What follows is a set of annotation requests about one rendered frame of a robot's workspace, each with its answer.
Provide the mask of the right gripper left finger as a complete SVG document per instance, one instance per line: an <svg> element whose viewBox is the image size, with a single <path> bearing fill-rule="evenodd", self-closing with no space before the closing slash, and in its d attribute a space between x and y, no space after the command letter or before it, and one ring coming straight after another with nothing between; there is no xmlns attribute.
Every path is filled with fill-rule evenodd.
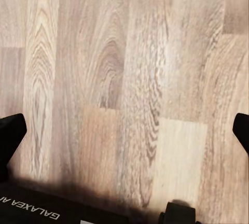
<svg viewBox="0 0 249 224"><path fill-rule="evenodd" d="M0 119L0 175L26 133L26 122L22 113Z"/></svg>

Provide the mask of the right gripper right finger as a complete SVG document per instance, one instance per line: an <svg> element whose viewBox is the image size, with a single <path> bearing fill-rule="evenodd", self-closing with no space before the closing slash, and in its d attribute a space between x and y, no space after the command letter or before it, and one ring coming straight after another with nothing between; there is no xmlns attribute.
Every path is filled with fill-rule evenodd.
<svg viewBox="0 0 249 224"><path fill-rule="evenodd" d="M249 115L238 113L232 131L249 155Z"/></svg>

